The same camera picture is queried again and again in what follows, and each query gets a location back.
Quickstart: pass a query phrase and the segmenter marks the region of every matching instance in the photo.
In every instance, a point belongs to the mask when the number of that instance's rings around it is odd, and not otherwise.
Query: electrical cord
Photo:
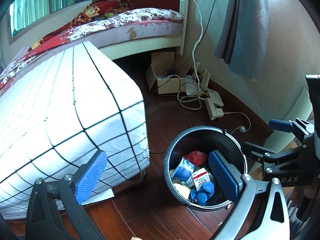
[[[194,68],[194,72],[195,72],[195,75],[196,75],[196,79],[198,81],[198,99],[199,99],[199,102],[200,102],[200,108],[201,108],[201,101],[200,100],[205,100],[204,98],[201,98],[199,93],[200,93],[200,80],[199,80],[199,77],[198,77],[198,73],[197,73],[197,69],[196,69],[196,60],[195,60],[195,51],[196,51],[196,47],[197,45],[199,44],[199,42],[201,41],[202,39],[202,36],[203,36],[203,26],[202,26],[202,15],[201,15],[201,11],[200,11],[200,8],[199,8],[199,5],[197,4],[196,0],[193,0],[197,6],[197,9],[198,9],[198,12],[199,12],[199,15],[200,15],[200,26],[201,26],[201,34],[200,34],[200,37],[199,39],[196,41],[195,45],[193,46],[193,49],[192,49],[192,53],[191,53],[191,56],[192,56],[192,62],[193,62],[193,68]],[[191,110],[199,110],[200,108],[189,108],[189,107],[185,107],[185,108],[188,108],[188,109],[191,109]]]
[[[215,3],[216,3],[216,0],[214,0],[214,2],[213,2],[213,5],[212,5],[212,8],[211,8],[211,12],[210,12],[210,16],[209,16],[209,20],[208,20],[207,26],[206,26],[206,28],[205,28],[205,30],[204,30],[203,36],[202,36],[202,38],[201,38],[198,46],[196,47],[195,51],[199,48],[199,46],[200,46],[200,44],[201,44],[201,42],[202,42],[202,40],[203,40],[203,38],[204,38],[207,30],[208,30],[209,23],[210,23],[210,19],[211,19],[211,16],[212,16],[212,12],[213,12],[213,8],[214,8]],[[186,62],[183,64],[183,66],[185,66],[185,64],[189,61],[190,58],[191,58],[191,56],[186,60]]]
[[[151,152],[150,150],[149,150],[149,153],[150,154],[161,154],[161,153],[165,153],[166,151],[163,151],[163,152],[158,152],[158,153],[153,153],[153,152]]]
[[[226,113],[224,113],[224,114],[243,114],[243,115],[248,119],[248,121],[249,121],[249,128],[246,129],[246,132],[250,130],[250,128],[251,128],[251,122],[250,122],[249,117],[248,117],[246,114],[244,114],[244,113],[242,113],[242,112],[226,112]],[[239,127],[235,128],[235,129],[232,131],[231,135],[232,135],[236,130],[238,130],[238,129],[239,129]]]
[[[189,109],[189,110],[199,110],[201,109],[202,107],[202,104],[201,104],[201,101],[205,101],[206,99],[205,98],[201,98],[201,96],[205,95],[207,93],[208,95],[208,92],[206,91],[204,94],[200,95],[200,88],[205,91],[201,85],[200,85],[200,77],[202,77],[203,73],[198,76],[198,73],[197,73],[197,69],[196,69],[196,61],[195,61],[195,51],[197,50],[197,48],[199,47],[200,43],[202,42],[203,40],[203,37],[205,35],[205,33],[207,32],[208,30],[208,26],[209,26],[209,22],[210,22],[210,19],[211,19],[211,16],[212,16],[212,12],[213,12],[213,8],[214,8],[214,5],[215,5],[215,2],[216,0],[214,0],[213,2],[213,5],[212,5],[212,8],[211,8],[211,12],[210,12],[210,16],[209,16],[209,19],[208,19],[208,24],[205,28],[205,31],[203,29],[203,25],[202,25],[202,15],[201,15],[201,11],[200,11],[200,8],[199,8],[199,5],[198,3],[196,2],[196,0],[193,0],[194,3],[196,4],[196,7],[198,9],[198,12],[199,12],[199,15],[200,15],[200,26],[201,26],[201,34],[199,36],[199,39],[196,41],[196,43],[194,44],[194,47],[192,49],[192,53],[191,53],[191,56],[186,60],[186,62],[182,65],[184,66],[188,61],[189,59],[192,57],[192,62],[193,62],[193,68],[194,68],[194,73],[195,73],[195,76],[196,76],[196,84],[197,84],[197,92],[193,93],[193,94],[197,94],[196,97],[192,95],[189,95],[189,96],[180,96],[180,92],[181,92],[181,87],[182,87],[182,80],[181,78],[178,76],[178,75],[170,75],[166,78],[169,78],[169,80],[167,82],[165,82],[164,84],[160,85],[158,88],[164,86],[165,84],[167,84],[170,79],[175,76],[175,77],[178,77],[179,78],[179,82],[180,82],[180,88],[179,88],[179,91],[178,91],[178,94],[177,94],[177,100],[180,102],[180,105],[183,106],[184,108],[186,109]],[[197,107],[197,108],[191,108],[191,107],[187,107],[185,105],[183,105],[183,103],[187,103],[187,102],[193,102],[193,101],[196,101],[198,100],[199,101],[199,104],[200,106]]]

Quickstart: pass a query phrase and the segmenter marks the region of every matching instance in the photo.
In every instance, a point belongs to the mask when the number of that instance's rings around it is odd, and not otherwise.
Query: trash
[[[174,170],[170,170],[169,174],[170,174],[170,178],[171,178],[172,183],[180,183],[180,184],[182,184],[180,180],[172,178],[173,173],[174,173]]]
[[[174,183],[173,186],[182,197],[184,197],[187,200],[189,199],[190,189],[187,186],[183,186],[178,183]]]
[[[180,182],[181,185],[184,185],[184,186],[188,186],[188,187],[193,187],[194,184],[193,184],[193,180],[192,180],[192,177],[190,176],[189,179],[187,181],[181,181]]]
[[[199,191],[196,191],[194,188],[190,190],[190,201],[196,202],[199,205],[203,205],[211,198],[214,194],[214,185],[211,181],[205,182],[202,184]]]
[[[198,192],[198,195],[197,195],[197,203],[199,205],[202,205],[202,204],[205,204],[208,200],[208,197],[206,195],[206,193],[204,192]]]
[[[182,158],[179,165],[174,170],[171,179],[187,181],[194,169],[195,166],[191,162]]]
[[[201,168],[198,171],[195,171],[191,174],[193,184],[196,187],[196,190],[199,190],[205,182],[209,182],[209,173],[205,168]]]
[[[184,155],[184,158],[193,163],[196,167],[203,166],[208,161],[208,155],[200,151],[192,151]]]
[[[209,172],[208,168],[206,166],[202,166],[201,168],[205,168],[205,170],[207,171],[208,175],[209,175],[209,179],[210,181],[215,184],[216,183],[216,180],[214,178],[214,176],[212,176],[212,174]]]

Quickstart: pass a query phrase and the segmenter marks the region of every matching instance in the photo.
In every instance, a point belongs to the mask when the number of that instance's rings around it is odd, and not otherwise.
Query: baseboard
[[[252,125],[256,125],[260,128],[262,132],[262,136],[268,138],[273,132],[269,126],[263,121],[251,108],[249,108],[244,102],[242,102],[239,98],[231,94],[228,90],[214,82],[213,80],[209,80],[208,88],[217,91],[224,103],[228,108],[234,109],[237,112],[242,112],[246,114],[251,120]]]

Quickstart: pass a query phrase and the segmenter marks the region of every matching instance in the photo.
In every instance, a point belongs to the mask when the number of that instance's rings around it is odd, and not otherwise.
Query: floral bedspread
[[[88,36],[100,31],[121,27],[128,24],[152,21],[152,20],[168,20],[173,22],[183,22],[184,17],[179,12],[167,9],[157,8],[140,8],[118,14],[112,18],[90,22],[72,29],[68,29],[63,33],[44,42],[35,49],[25,54],[22,58],[15,60],[7,66],[0,75],[0,96],[7,91],[14,82],[14,77],[31,61],[43,53],[54,49],[63,44],[76,41],[82,37]]]

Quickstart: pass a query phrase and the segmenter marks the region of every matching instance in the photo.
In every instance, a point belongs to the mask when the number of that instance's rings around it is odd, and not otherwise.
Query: stain on mattress
[[[131,27],[127,33],[129,33],[129,40],[133,40],[135,37],[137,37],[137,32],[134,30],[134,27]]]

